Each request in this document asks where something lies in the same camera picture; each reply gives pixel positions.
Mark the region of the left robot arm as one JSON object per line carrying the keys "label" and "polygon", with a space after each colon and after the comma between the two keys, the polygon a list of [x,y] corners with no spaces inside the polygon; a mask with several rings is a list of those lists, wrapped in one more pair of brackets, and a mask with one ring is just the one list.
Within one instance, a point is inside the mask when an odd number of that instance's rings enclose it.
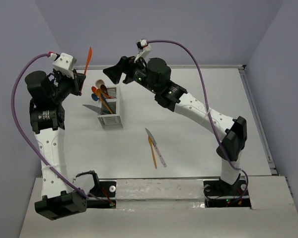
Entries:
{"label": "left robot arm", "polygon": [[58,70],[47,74],[38,70],[25,77],[31,95],[30,124],[35,134],[41,161],[41,200],[35,202],[36,213],[49,220],[83,213],[87,210],[88,196],[96,195],[100,183],[87,179],[82,187],[68,180],[65,162],[65,110],[62,102],[73,94],[81,95],[86,76],[73,70],[64,75]]}

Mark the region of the dark brown wooden spoon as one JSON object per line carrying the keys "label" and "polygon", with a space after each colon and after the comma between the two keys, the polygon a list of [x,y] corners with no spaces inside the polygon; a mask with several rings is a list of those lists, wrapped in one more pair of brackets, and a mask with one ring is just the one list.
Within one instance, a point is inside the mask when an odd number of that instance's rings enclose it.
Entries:
{"label": "dark brown wooden spoon", "polygon": [[100,89],[102,90],[102,93],[107,98],[111,99],[112,97],[108,95],[107,87],[104,84],[100,85]]}

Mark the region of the steel knife pink handle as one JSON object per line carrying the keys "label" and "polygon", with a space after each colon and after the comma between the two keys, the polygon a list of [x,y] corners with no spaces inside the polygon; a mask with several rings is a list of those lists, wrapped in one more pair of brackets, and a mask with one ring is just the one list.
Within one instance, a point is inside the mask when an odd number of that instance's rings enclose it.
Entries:
{"label": "steel knife pink handle", "polygon": [[162,154],[161,154],[161,152],[160,152],[160,150],[157,146],[156,140],[154,139],[152,133],[147,128],[145,128],[145,130],[146,130],[148,136],[150,137],[150,139],[152,140],[153,148],[155,149],[161,163],[163,164],[164,167],[167,167],[167,164],[166,164],[166,162],[165,162],[165,160],[164,160],[164,158],[163,158],[163,156],[162,156]]}

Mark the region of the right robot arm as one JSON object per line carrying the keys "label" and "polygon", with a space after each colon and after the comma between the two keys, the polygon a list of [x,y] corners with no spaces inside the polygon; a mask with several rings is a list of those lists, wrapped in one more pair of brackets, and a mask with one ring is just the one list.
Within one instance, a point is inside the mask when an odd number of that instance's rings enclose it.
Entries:
{"label": "right robot arm", "polygon": [[119,62],[103,70],[103,73],[118,84],[122,74],[124,84],[136,82],[154,93],[155,101],[163,108],[183,115],[208,131],[220,142],[216,149],[222,159],[218,188],[223,194],[231,194],[240,179],[239,155],[247,140],[247,122],[243,117],[223,115],[194,98],[185,88],[171,81],[171,68],[161,58],[123,56]]}

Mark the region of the steel knife green handle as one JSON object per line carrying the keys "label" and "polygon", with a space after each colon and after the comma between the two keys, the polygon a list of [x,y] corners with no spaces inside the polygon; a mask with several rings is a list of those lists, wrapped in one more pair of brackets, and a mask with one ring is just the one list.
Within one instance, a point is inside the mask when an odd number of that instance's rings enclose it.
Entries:
{"label": "steel knife green handle", "polygon": [[84,107],[92,110],[93,112],[96,112],[98,114],[101,113],[101,108],[100,107],[97,107],[97,106],[94,106],[94,105],[83,105]]}

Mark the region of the blue plastic spoon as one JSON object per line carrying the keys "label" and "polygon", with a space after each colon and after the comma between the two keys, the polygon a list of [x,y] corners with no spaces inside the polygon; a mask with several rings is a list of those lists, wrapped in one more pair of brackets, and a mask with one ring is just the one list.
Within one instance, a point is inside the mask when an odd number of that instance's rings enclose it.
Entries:
{"label": "blue plastic spoon", "polygon": [[91,98],[93,101],[100,101],[99,97],[96,94],[91,94]]}

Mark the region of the beige wooden spoon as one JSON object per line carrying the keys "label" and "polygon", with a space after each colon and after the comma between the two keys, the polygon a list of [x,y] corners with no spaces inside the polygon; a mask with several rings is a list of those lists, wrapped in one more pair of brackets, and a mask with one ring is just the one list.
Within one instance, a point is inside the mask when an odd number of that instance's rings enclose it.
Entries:
{"label": "beige wooden spoon", "polygon": [[104,83],[103,80],[99,79],[99,80],[97,80],[97,81],[95,82],[95,86],[96,86],[96,88],[100,88],[101,85],[105,85],[105,83]]}

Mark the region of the red-orange plastic knife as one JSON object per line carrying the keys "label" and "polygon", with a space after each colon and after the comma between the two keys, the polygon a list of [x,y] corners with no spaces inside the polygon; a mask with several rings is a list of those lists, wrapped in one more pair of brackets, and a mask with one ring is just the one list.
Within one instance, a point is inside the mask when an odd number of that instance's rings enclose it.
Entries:
{"label": "red-orange plastic knife", "polygon": [[91,58],[92,58],[92,47],[89,47],[84,72],[83,72],[83,74],[79,74],[78,86],[79,86],[79,95],[80,96],[82,95],[82,88],[83,88],[84,81],[86,79],[86,73],[87,73],[88,65],[90,63]]}

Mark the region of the orange plastic knife long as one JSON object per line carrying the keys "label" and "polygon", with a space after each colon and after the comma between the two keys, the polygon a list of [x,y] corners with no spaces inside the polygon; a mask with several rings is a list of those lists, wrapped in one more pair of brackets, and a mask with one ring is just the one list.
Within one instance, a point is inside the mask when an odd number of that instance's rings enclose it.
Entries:
{"label": "orange plastic knife long", "polygon": [[100,101],[105,105],[105,107],[111,112],[111,114],[113,114],[113,111],[111,109],[111,107],[109,106],[109,104],[107,103],[106,99],[100,99]]}

